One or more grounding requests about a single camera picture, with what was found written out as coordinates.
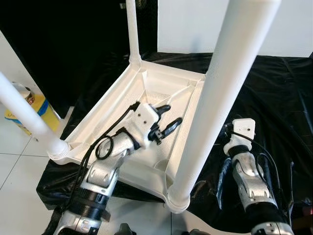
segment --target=black plastic sheet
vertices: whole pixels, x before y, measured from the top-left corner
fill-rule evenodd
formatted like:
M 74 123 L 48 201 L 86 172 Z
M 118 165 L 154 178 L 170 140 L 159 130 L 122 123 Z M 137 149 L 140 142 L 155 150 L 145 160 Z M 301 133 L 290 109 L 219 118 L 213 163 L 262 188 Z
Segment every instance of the black plastic sheet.
M 157 64 L 205 73 L 211 56 L 153 52 L 144 54 L 142 58 Z M 73 131 L 127 65 L 127 55 L 111 53 L 100 58 L 64 129 L 63 139 Z M 256 121 L 255 140 L 272 154 L 290 207 L 293 203 L 298 207 L 312 205 L 312 116 L 311 58 L 257 56 L 226 120 L 229 123 L 235 118 L 249 117 Z M 261 151 L 253 146 L 253 153 Z M 216 229 L 248 232 L 237 185 L 231 170 L 225 171 L 223 168 L 225 159 L 223 141 L 218 138 L 191 193 L 188 210 Z M 57 165 L 49 161 L 37 187 L 37 193 L 48 209 L 62 205 L 68 199 L 77 170 L 76 164 Z M 265 173 L 272 176 L 272 172 L 266 169 Z M 113 195 L 161 201 L 121 182 L 116 185 Z

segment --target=white wall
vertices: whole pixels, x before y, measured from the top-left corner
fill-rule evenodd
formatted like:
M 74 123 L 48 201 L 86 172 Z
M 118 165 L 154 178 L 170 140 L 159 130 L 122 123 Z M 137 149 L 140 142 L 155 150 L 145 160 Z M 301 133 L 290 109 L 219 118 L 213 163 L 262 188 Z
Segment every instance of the white wall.
M 0 31 L 0 71 L 12 82 L 19 82 L 34 93 L 42 94 L 20 59 Z
M 213 52 L 228 0 L 158 0 L 159 52 Z M 260 55 L 308 57 L 313 0 L 282 0 Z

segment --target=yellow container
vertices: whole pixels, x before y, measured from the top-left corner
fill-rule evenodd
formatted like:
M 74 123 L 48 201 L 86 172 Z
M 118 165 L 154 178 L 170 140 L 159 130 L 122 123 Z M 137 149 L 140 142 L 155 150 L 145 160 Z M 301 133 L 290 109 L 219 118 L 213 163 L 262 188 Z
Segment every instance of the yellow container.
M 49 102 L 42 94 L 35 94 L 34 98 L 35 99 L 30 106 L 37 112 L 39 116 L 41 116 L 44 122 L 55 132 L 59 127 L 60 121 L 53 112 Z M 25 126 L 23 126 L 23 124 L 8 109 L 4 113 L 4 118 L 13 121 L 28 135 L 31 135 L 30 131 Z

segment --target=white pipe leg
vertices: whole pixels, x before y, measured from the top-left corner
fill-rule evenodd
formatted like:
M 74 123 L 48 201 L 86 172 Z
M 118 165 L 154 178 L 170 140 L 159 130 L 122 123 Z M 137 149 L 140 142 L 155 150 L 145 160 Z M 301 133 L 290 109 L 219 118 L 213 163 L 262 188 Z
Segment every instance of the white pipe leg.
M 230 0 L 205 75 L 174 183 L 167 193 L 172 212 L 183 212 L 190 192 L 243 85 L 280 0 Z
M 69 145 L 60 140 L 41 117 L 26 102 L 14 86 L 0 72 L 0 101 L 46 148 L 50 157 L 62 157 L 69 151 Z
M 129 56 L 129 62 L 140 63 L 141 57 L 139 54 L 135 0 L 126 0 L 126 10 L 127 10 L 129 47 L 131 51 L 131 54 Z

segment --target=floor tile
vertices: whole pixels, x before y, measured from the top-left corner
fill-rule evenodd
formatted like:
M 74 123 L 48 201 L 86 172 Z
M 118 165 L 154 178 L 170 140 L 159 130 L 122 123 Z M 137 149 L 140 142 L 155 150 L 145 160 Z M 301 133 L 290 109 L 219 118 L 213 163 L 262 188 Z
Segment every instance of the floor tile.
M 18 158 L 19 155 L 0 153 L 0 188 L 2 187 L 5 179 L 8 177 Z
M 181 214 L 172 214 L 172 235 L 181 235 L 182 232 L 190 232 L 193 229 L 199 229 L 212 235 L 238 235 L 216 230 L 189 211 L 184 211 Z
M 61 136 L 71 114 L 73 111 L 73 107 L 70 107 L 67 115 L 64 119 L 60 120 L 60 125 L 58 127 L 58 130 L 56 131 L 57 136 Z M 28 145 L 26 146 L 26 148 L 24 149 L 23 155 L 30 155 L 30 156 L 44 156 L 47 157 L 48 154 L 46 152 L 46 149 L 43 148 L 42 144 L 40 144 L 39 141 L 37 141 L 35 138 L 31 138 L 31 140 L 29 141 Z
M 4 118 L 5 110 L 5 106 L 0 104 L 0 153 L 20 155 L 30 137 L 12 121 Z
M 171 213 L 163 203 L 140 202 L 112 197 L 108 202 L 109 223 L 103 222 L 100 235 L 113 235 L 121 223 L 127 223 L 138 235 L 170 235 Z
M 48 158 L 21 156 L 0 190 L 0 234 L 40 235 L 50 220 L 36 193 Z

